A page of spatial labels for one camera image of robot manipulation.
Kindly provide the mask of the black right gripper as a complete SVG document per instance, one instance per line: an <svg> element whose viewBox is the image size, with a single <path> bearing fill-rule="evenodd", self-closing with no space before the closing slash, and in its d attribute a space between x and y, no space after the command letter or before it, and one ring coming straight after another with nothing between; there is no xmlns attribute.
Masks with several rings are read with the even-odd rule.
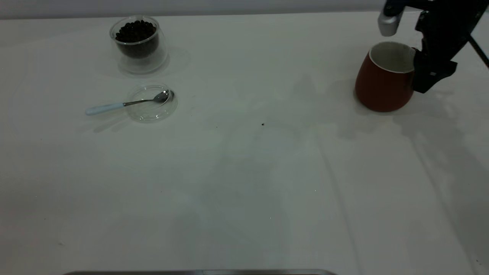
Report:
<svg viewBox="0 0 489 275"><path fill-rule="evenodd" d="M414 92L426 93L442 79L452 76L458 64L451 59L468 42L482 60L488 57L471 36L484 12L487 0L417 0L422 10L416 30L423 34L422 51L413 59Z"/></svg>

